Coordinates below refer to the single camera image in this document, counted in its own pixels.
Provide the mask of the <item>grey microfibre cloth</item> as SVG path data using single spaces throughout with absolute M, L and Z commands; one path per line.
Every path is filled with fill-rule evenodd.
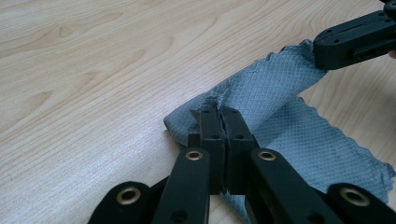
M 320 191 L 348 183 L 366 189 L 380 205 L 361 212 L 359 224 L 396 224 L 388 208 L 396 170 L 376 159 L 300 98 L 325 71 L 316 68 L 313 44 L 305 40 L 254 62 L 213 89 L 181 105 L 163 122 L 176 142 L 186 145 L 199 131 L 205 108 L 237 109 L 260 147 L 283 155 L 305 182 Z

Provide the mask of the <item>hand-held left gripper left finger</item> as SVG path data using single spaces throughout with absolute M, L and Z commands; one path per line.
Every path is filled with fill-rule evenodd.
M 210 193 L 219 195 L 224 191 L 224 138 L 217 110 L 204 108 L 199 115 L 199 132 L 191 133 L 188 147 L 204 149 L 210 156 Z

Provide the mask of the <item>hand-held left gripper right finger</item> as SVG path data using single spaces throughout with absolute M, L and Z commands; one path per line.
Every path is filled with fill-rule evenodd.
M 248 182 L 247 161 L 252 149 L 258 146 L 242 114 L 231 107 L 221 110 L 226 144 L 226 186 L 230 193 L 244 193 Z

